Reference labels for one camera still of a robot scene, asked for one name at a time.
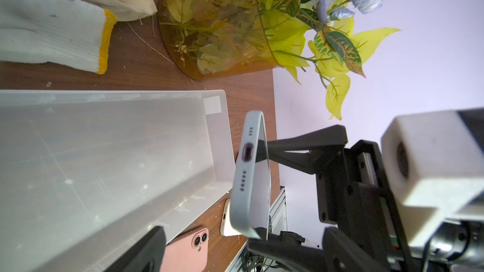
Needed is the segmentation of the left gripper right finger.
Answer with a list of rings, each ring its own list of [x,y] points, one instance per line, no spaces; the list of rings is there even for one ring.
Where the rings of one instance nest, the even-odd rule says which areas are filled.
[[[325,229],[322,245],[327,271],[390,271],[336,227]]]

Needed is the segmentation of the cream white phone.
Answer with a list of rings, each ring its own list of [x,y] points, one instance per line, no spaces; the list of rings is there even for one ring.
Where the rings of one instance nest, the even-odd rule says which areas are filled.
[[[221,219],[220,233],[224,237],[232,237],[241,235],[232,225],[230,219],[230,205],[231,200],[228,198],[224,204],[224,210]]]

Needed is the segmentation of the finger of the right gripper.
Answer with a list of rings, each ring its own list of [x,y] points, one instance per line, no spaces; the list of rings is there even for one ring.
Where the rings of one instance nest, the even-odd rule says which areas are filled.
[[[259,142],[256,161],[278,162],[309,175],[315,175],[343,151],[348,143],[346,128],[333,125],[298,137]]]
[[[303,237],[295,232],[282,231],[279,235],[265,234],[262,239],[248,239],[250,252],[272,259],[287,271],[328,271],[321,249],[303,246]]]

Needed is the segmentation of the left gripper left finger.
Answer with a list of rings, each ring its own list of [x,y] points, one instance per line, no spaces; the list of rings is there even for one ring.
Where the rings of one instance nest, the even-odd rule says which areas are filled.
[[[161,270],[165,249],[164,228],[155,226],[105,271],[158,272]]]

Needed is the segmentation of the grey plastic storage box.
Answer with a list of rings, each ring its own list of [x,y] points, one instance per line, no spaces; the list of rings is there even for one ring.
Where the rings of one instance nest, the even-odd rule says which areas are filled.
[[[103,271],[231,189],[226,93],[1,92],[1,270]]]

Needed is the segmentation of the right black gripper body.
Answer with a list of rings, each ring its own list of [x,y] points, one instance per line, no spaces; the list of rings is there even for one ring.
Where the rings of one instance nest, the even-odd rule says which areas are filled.
[[[377,143],[345,148],[316,174],[321,222],[336,225],[390,271],[415,271]]]

